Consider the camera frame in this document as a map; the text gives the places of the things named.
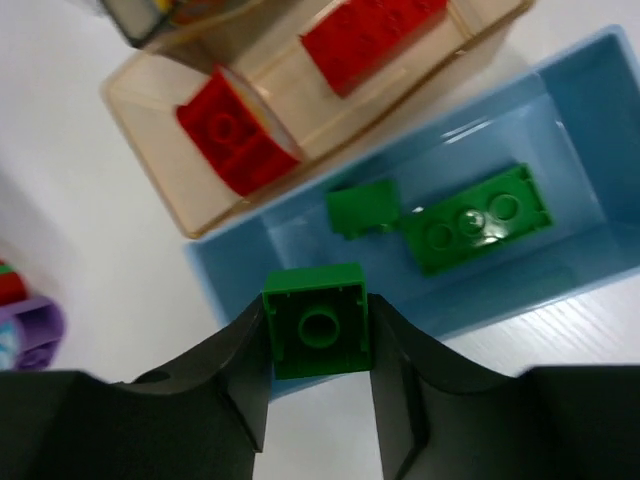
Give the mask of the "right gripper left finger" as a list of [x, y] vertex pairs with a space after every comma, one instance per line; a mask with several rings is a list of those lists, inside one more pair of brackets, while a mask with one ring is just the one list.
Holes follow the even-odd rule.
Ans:
[[5, 479], [249, 479], [263, 450], [271, 352], [260, 300], [131, 383], [3, 373]]

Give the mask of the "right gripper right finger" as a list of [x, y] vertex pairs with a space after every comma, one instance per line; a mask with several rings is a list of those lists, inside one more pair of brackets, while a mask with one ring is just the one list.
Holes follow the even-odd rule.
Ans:
[[635, 479], [639, 369], [544, 366], [509, 377], [368, 299], [387, 479]]

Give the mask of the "green square lego brick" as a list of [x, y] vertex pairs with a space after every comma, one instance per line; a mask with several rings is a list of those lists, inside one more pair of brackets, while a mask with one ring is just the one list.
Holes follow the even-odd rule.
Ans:
[[359, 264], [274, 271], [262, 300], [276, 379], [372, 368], [368, 295]]

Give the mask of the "purple flower print lego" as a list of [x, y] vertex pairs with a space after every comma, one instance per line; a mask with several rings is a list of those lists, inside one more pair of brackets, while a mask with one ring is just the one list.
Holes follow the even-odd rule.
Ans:
[[57, 354], [65, 334], [58, 305], [33, 296], [1, 307], [1, 370], [42, 371]]

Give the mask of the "small green lego brick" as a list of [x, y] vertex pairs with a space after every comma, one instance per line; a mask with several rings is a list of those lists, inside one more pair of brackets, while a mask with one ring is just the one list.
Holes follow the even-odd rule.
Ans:
[[326, 206], [331, 230], [347, 240], [372, 231], [391, 232], [401, 214], [398, 188], [391, 179], [330, 192]]

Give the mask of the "red round striped lego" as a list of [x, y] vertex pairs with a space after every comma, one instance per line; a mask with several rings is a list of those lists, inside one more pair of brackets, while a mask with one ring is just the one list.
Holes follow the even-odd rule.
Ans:
[[27, 288], [20, 275], [4, 261], [0, 264], [0, 305], [8, 305], [27, 298]]

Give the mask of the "red sloped lego brick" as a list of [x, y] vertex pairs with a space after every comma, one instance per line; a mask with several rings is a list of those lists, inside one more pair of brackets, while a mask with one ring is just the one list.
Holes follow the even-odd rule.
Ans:
[[176, 107], [176, 117], [217, 176], [242, 197], [302, 163], [301, 148], [271, 108], [246, 79], [222, 65]]

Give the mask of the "red base lego brick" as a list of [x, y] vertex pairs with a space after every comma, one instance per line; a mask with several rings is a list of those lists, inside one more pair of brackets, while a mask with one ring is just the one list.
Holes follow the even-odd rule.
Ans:
[[445, 1], [343, 1], [299, 39], [329, 87], [345, 97], [446, 12]]

